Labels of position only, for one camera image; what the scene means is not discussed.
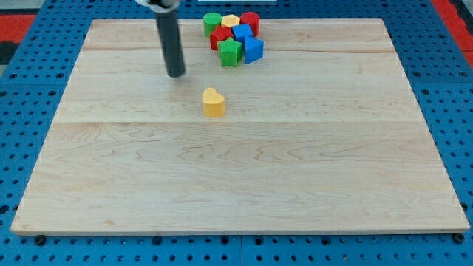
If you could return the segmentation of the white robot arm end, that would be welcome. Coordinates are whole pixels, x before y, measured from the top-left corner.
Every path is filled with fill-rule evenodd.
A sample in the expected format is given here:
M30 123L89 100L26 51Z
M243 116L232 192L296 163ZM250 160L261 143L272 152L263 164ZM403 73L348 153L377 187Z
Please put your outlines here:
M154 13L170 13L176 11L182 0L135 0L139 5L149 8Z

